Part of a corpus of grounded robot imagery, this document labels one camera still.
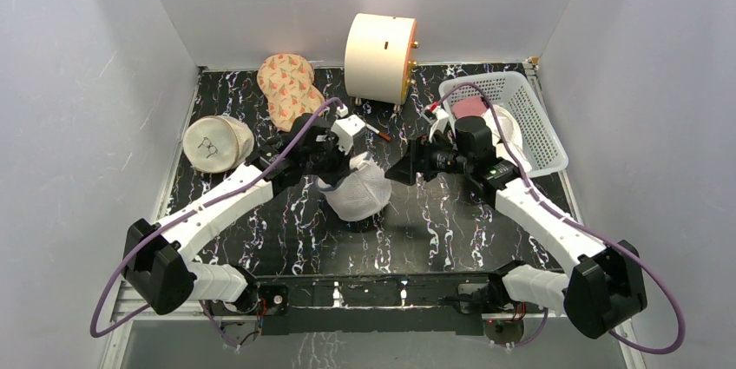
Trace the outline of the white mesh laundry bag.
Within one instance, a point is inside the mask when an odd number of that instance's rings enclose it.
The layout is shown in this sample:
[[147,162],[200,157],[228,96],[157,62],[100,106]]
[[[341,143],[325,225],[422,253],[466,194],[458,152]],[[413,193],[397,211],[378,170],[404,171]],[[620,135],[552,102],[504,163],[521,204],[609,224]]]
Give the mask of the white mesh laundry bag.
[[317,189],[342,221],[361,221],[381,212],[391,198],[391,181],[369,152],[350,160],[350,174],[332,186],[317,180]]

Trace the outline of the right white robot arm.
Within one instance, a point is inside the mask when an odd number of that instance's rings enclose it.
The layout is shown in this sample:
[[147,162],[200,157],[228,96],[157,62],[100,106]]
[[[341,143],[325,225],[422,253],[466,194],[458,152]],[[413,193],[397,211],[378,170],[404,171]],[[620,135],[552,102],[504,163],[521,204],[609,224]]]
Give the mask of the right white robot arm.
[[562,268],[544,271],[513,260],[493,271],[479,293],[462,293],[458,299],[501,312],[534,303],[565,314],[591,339],[644,311],[647,294],[641,267],[632,259],[635,248],[624,242],[619,252],[576,229],[561,209],[527,184],[512,155],[499,155],[501,145],[503,139],[485,119],[467,116],[456,121],[452,141],[439,133],[411,140],[385,174],[407,186],[419,176],[430,181],[442,173],[461,175],[473,193],[539,241]]

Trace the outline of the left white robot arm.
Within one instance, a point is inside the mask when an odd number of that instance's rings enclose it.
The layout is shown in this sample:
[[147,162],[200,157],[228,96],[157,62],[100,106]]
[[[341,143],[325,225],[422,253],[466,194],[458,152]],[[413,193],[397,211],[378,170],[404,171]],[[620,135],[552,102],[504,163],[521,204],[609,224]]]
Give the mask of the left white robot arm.
[[299,184],[306,175],[338,184],[350,174],[356,115],[328,122],[302,115],[289,133],[259,145],[227,178],[181,210],[151,224],[140,219],[127,233],[122,277],[159,315],[189,300],[220,301],[237,313],[260,302],[260,282],[236,265],[195,261],[198,252],[241,216]]

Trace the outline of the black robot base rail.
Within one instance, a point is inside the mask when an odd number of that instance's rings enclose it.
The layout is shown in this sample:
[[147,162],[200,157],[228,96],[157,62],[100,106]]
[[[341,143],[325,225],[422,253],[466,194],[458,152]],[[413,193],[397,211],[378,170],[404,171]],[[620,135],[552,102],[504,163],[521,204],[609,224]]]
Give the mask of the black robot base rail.
[[297,333],[450,332],[514,338],[535,330],[542,309],[490,301],[489,272],[384,273],[260,278],[246,312],[208,301],[232,334],[247,321],[266,336]]

